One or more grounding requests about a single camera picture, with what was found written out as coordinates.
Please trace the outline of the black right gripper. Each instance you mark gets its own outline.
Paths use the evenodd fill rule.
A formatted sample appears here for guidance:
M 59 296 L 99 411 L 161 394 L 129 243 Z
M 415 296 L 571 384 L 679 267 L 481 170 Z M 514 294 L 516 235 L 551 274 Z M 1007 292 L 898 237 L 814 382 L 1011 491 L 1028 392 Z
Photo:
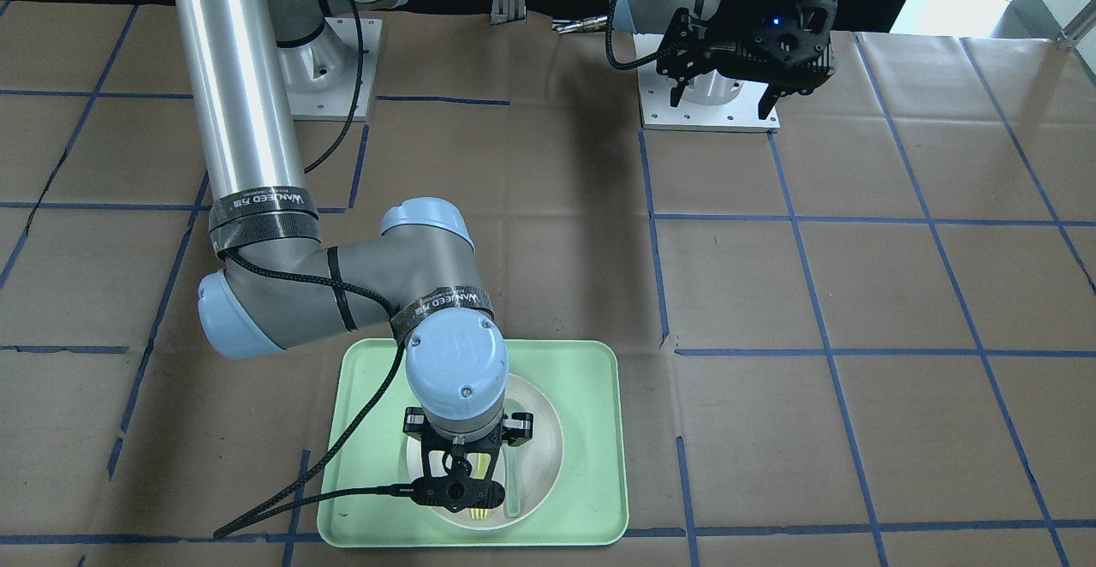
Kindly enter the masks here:
M 443 430 L 431 422 L 422 408 L 407 408 L 403 420 L 404 434 L 418 439 L 420 443 L 423 465 L 430 465 L 432 451 L 446 454 L 454 446 L 457 447 L 459 457 L 471 453 L 486 453 L 490 457 L 496 457 L 502 446 L 517 447 L 529 441 L 534 427 L 535 415 L 527 411 L 503 413 L 493 424 L 463 433 Z

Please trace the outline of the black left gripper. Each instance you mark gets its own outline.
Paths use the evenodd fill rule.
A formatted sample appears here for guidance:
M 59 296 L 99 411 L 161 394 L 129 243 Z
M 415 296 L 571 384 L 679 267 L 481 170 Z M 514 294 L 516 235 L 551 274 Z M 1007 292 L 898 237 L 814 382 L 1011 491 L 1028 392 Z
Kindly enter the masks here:
M 757 79 L 760 64 L 747 52 L 747 18 L 752 0 L 663 0 L 660 12 L 667 18 L 657 53 L 658 73 L 675 80 L 670 88 L 670 107 L 678 107 L 688 82 L 709 72 L 733 80 L 764 83 Z M 757 118 L 770 117 L 783 98 L 783 87 L 767 84 L 757 102 Z

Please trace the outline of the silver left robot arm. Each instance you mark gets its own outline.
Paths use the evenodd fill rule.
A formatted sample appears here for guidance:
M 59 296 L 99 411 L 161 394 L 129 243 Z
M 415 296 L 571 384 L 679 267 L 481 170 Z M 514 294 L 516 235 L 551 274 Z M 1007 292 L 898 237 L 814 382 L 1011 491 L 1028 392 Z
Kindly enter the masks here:
M 764 86 L 757 115 L 809 95 L 837 71 L 831 33 L 838 0 L 610 0 L 605 53 L 627 71 L 653 64 L 670 105 L 706 75 Z

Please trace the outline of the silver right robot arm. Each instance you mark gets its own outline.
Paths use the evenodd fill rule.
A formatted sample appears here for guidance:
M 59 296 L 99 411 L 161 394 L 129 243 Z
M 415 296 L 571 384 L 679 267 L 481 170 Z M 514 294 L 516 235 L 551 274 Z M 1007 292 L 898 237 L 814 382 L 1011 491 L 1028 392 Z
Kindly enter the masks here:
M 509 352 L 449 201 L 411 199 L 369 242 L 326 247 L 294 120 L 349 120 L 367 94 L 366 29 L 338 9 L 404 0 L 176 0 L 222 270 L 199 283 L 199 320 L 224 356 L 277 353 L 388 322 L 426 429 L 447 443 L 530 423 L 504 411 Z

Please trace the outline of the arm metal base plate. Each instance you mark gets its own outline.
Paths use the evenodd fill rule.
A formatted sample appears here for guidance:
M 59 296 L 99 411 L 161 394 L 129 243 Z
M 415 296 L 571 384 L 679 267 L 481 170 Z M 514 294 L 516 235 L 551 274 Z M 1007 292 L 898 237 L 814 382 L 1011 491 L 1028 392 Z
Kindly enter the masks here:
M 353 121 L 367 121 L 383 31 L 379 18 L 326 18 L 309 43 L 278 43 L 293 118 L 344 121 L 357 94 Z
M 777 111 L 760 117 L 757 106 L 766 84 L 724 78 L 715 71 L 690 80 L 677 106 L 670 105 L 676 82 L 658 73 L 650 63 L 637 70 L 642 125 L 657 131 L 779 131 Z

